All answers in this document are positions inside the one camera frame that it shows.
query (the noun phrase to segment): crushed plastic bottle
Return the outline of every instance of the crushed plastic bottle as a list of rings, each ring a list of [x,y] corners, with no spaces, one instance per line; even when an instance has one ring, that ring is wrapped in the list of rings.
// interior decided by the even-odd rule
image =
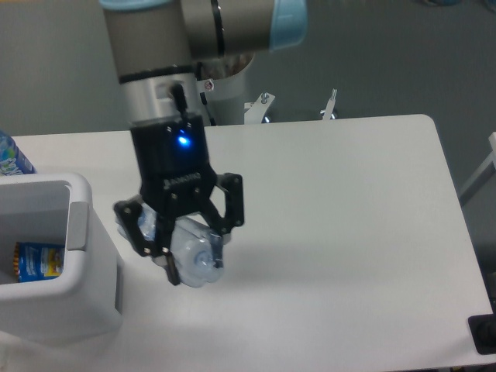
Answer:
[[[11,136],[0,130],[0,176],[36,173]]]
[[[138,226],[146,240],[155,239],[156,219],[157,213],[143,204]],[[127,238],[120,225],[118,231]],[[199,288],[206,283],[216,282],[224,273],[223,246],[223,238],[208,226],[189,217],[178,219],[172,234],[170,251],[174,255],[181,283]]]

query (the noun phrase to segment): blue snack package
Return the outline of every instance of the blue snack package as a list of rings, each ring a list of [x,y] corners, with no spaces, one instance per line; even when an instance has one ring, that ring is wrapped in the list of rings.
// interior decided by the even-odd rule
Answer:
[[[17,243],[14,271],[19,283],[55,279],[64,269],[65,247],[60,244]]]
[[[0,177],[36,173],[11,136],[0,130]]]

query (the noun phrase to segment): white table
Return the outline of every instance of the white table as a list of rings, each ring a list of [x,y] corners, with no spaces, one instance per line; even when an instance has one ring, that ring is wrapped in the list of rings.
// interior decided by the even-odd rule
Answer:
[[[208,128],[245,179],[226,273],[173,288],[116,232],[139,187],[127,132],[20,137],[41,172],[75,171],[126,262],[117,333],[64,345],[2,335],[9,370],[379,371],[492,363],[467,318],[491,307],[436,128],[403,116]]]

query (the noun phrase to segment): white trash bin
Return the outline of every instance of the white trash bin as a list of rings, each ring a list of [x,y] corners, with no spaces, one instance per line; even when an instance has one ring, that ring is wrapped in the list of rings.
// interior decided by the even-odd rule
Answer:
[[[16,242],[65,244],[62,274],[18,283]],[[0,330],[42,340],[117,329],[121,288],[122,259],[81,175],[0,177]]]

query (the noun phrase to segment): light blue cap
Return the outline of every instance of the light blue cap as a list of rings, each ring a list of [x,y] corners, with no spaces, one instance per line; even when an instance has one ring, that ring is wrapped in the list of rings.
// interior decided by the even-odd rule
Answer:
[[[172,0],[100,0],[103,9],[126,11],[153,8]]]
[[[270,30],[270,51],[298,45],[308,28],[306,0],[275,0]]]

